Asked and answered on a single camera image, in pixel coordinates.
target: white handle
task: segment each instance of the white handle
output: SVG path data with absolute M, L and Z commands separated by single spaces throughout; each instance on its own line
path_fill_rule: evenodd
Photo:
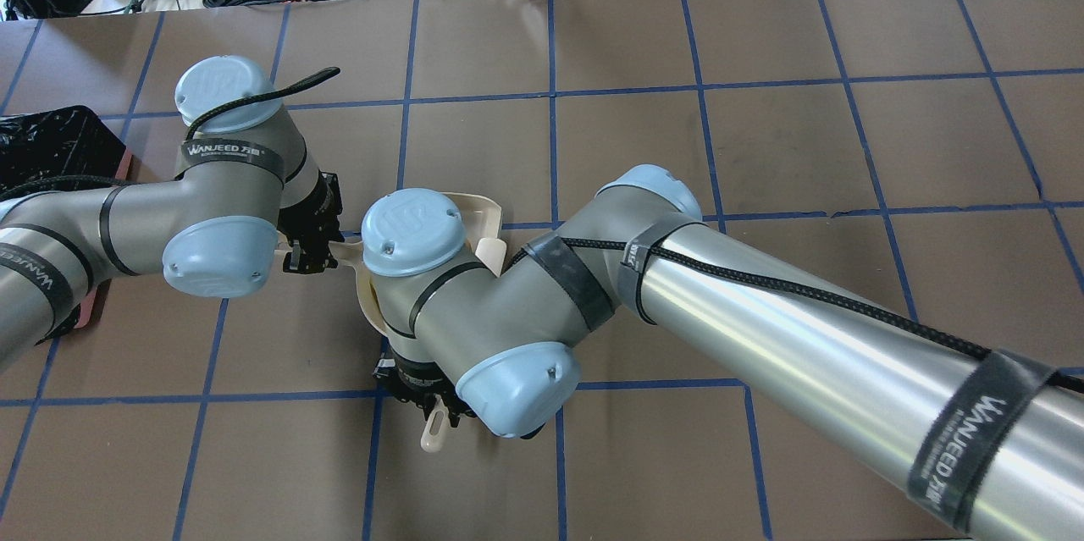
M 440 449 L 444 448 L 449 426 L 448 408 L 438 395 L 437 405 L 429 412 L 429 417 L 425 420 L 425 428 L 422 429 L 422 450 L 429 453 L 440 452 Z
M 475 256 L 486 265 L 493 274 L 501 275 L 504 268 L 504 254 L 508 250 L 508 244 L 500 239 L 482 237 L 478 239 L 475 247 Z

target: light blue joint cap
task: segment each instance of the light blue joint cap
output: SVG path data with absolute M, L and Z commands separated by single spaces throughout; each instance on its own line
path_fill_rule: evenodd
M 654 164 L 640 164 L 640 166 L 632 167 L 627 173 L 619 177 L 617 181 L 604 185 L 602 190 L 595 193 L 595 196 L 602 194 L 603 190 L 615 185 L 631 185 L 650 191 L 654 194 L 662 196 L 671 205 L 678 207 L 679 211 L 689 217 L 696 219 L 704 217 L 700 212 L 700 205 L 696 202 L 696 196 L 693 195 L 693 191 L 689 191 L 688 186 L 681 182 L 681 179 L 670 175 L 670 171 Z
M 271 92 L 274 87 L 254 60 L 244 56 L 211 56 L 184 72 L 173 101 L 184 124 L 192 123 L 225 102 Z M 282 107 L 281 99 L 255 102 L 231 110 L 199 127 L 206 134 L 227 134 L 267 121 Z
M 489 430 L 522 437 L 541 427 L 572 397 L 580 363 L 562 343 L 534 343 L 490 357 L 455 383 Z
M 162 272 L 178 292 L 206 298 L 238 298 L 268 281 L 279 232 L 266 219 L 217 217 L 170 239 Z
M 413 276 L 455 257 L 467 242 L 460 209 L 440 191 L 396 191 L 361 220 L 362 259 L 380 276 Z

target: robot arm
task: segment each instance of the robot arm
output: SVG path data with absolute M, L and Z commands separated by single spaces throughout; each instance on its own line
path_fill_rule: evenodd
M 494 434 L 529 436 L 579 382 L 571 347 L 624 304 L 949 525 L 988 540 L 1080 537 L 1084 400 L 1044 385 L 1053 369 L 1002 353 L 979 363 L 870 317 L 674 261 L 861 300 L 699 218 L 681 182 L 635 167 L 498 279 L 463 246 L 450 201 L 397 191 L 369 211 L 362 239 L 400 378 L 420 383 L 413 371 L 436 366 Z M 648 256 L 654 245 L 672 255 Z M 1028 379 L 1010 386 L 1016 375 Z
M 268 90 L 255 64 L 216 57 L 185 74 L 177 101 L 192 124 Z M 105 279 L 162 271 L 185 293 L 245 295 L 267 280 L 275 226 L 293 247 L 285 270 L 335 265 L 334 176 L 281 102 L 243 110 L 182 144 L 177 181 L 0 204 L 0 370 Z M 382 198 L 362 224 L 363 259 L 391 329 L 392 395 L 447 394 L 494 434 L 530 437 L 579 383 L 572 347 L 623 304 L 956 528 L 986 540 L 1080 537 L 1084 400 L 1047 385 L 1053 369 L 1004 353 L 979 362 L 854 308 L 717 279 L 708 270 L 727 268 L 862 304 L 700 217 L 684 184 L 635 167 L 496 278 L 465 245 L 449 198 Z
M 177 102 L 191 124 L 222 102 L 270 91 L 250 60 L 220 56 L 191 67 Z M 294 246 L 287 270 L 334 265 L 337 183 L 307 153 L 282 101 L 232 110 L 201 129 L 181 145 L 176 181 L 0 204 L 0 293 L 17 311 L 0 315 L 0 370 L 114 276 L 164 272 L 188 294 L 246 295 L 267 281 L 279 230 Z

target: black electrical cable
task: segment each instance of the black electrical cable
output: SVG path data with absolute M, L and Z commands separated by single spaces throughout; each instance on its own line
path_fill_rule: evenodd
M 196 134 L 196 131 L 198 131 L 199 127 L 207 124 L 208 120 L 221 116 L 222 114 L 231 110 L 236 110 L 237 107 L 244 107 L 244 105 L 251 105 L 255 102 L 272 101 L 274 99 L 282 99 L 283 96 L 289 96 L 291 94 L 305 92 L 306 90 L 309 90 L 310 87 L 320 86 L 325 81 L 334 78 L 336 75 L 339 75 L 341 69 L 339 69 L 339 67 L 326 67 L 326 69 L 318 70 L 315 74 L 312 74 L 307 78 L 302 78 L 298 81 L 295 81 L 294 83 L 284 87 L 284 89 L 282 90 L 266 92 L 263 94 L 253 94 L 253 96 L 246 96 L 244 99 L 237 99 L 235 101 L 224 102 L 222 105 L 219 105 L 218 107 L 215 107 L 214 110 L 197 117 L 195 120 L 192 120 L 192 124 L 189 126 L 189 132 L 184 137 L 184 140 L 185 141 L 192 140 L 192 138 Z
M 625 245 L 628 245 L 628 243 L 622 243 L 619 241 L 594 241 L 590 239 L 562 239 L 562 241 L 569 247 L 618 250 L 618 252 L 624 250 Z M 718 279 L 731 281 L 733 283 L 749 285 L 750 287 L 757 287 L 759 289 L 767 289 L 784 294 L 793 294 L 797 296 L 801 296 L 803 298 L 809 298 L 812 300 L 836 306 L 844 310 L 851 310 L 851 312 L 856 312 L 864 317 L 875 319 L 887 325 L 896 327 L 898 330 L 903 330 L 904 332 L 925 338 L 933 344 L 941 345 L 945 348 L 955 350 L 956 352 L 959 352 L 962 355 L 971 357 L 972 359 L 982 360 L 992 352 L 991 349 L 984 346 L 980 346 L 975 343 L 965 340 L 964 338 L 960 338 L 958 336 L 954 336 L 952 334 L 934 330 L 929 325 L 922 325 L 921 323 L 913 321 L 909 318 L 869 305 L 867 302 L 859 301 L 856 299 L 849 298 L 847 296 L 841 296 L 834 292 L 828 292 L 817 287 L 811 287 L 809 285 L 795 283 L 792 281 L 785 281 L 783 279 L 775 279 L 772 276 L 764 276 L 762 274 L 743 272 L 740 270 L 734 270 L 732 268 L 725 268 L 722 266 L 714 266 L 712 263 L 708 263 L 679 254 L 676 252 L 662 248 L 658 245 L 650 248 L 650 254 L 661 259 L 684 266 L 685 268 L 689 268 L 702 274 L 708 274 L 710 276 L 715 276 Z M 513 266 L 519 260 L 521 260 L 525 255 L 526 252 L 521 249 L 517 252 L 516 255 L 513 256 L 509 266 Z M 1069 376 L 1060 372 L 1055 372 L 1055 374 L 1050 377 L 1047 384 L 1084 394 L 1084 379 L 1074 376 Z
M 0 202 L 10 201 L 11 198 L 22 194 L 24 191 L 35 190 L 37 188 L 41 188 L 42 185 L 68 182 L 101 183 L 103 185 L 131 185 L 136 183 L 134 181 L 125 181 L 124 179 L 113 179 L 112 177 L 101 177 L 96 175 L 59 175 L 56 177 L 47 177 L 9 188 L 0 193 Z

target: velcro strap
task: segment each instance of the velcro strap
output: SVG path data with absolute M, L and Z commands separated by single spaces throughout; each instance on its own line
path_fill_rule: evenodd
M 192 167 L 205 163 L 243 163 L 251 164 L 279 178 L 286 175 L 282 156 L 274 150 L 249 141 L 235 139 L 202 138 L 185 141 L 181 144 L 181 155 L 177 163 L 177 179 Z
M 644 270 L 647 268 L 651 247 L 666 241 L 667 237 L 685 226 L 694 223 L 700 223 L 700 221 L 696 221 L 685 214 L 666 214 L 624 246 L 624 255 L 621 257 L 621 266 L 617 272 L 617 295 L 624 306 L 635 310 L 640 318 L 649 325 L 656 323 L 644 312 L 640 299 L 640 286 L 644 283 Z
M 982 478 L 1005 436 L 1056 370 L 996 350 L 979 363 L 930 427 L 907 478 L 907 495 L 967 532 Z
M 556 232 L 530 241 L 524 250 L 568 294 L 589 331 L 594 332 L 614 317 L 614 302 L 606 289 Z
M 14 270 L 22 274 L 41 295 L 49 301 L 53 313 L 53 322 L 50 330 L 56 327 L 59 322 L 67 318 L 68 312 L 75 308 L 75 294 L 72 293 L 72 285 L 50 260 L 38 254 L 12 245 L 11 243 L 0 243 L 0 267 Z

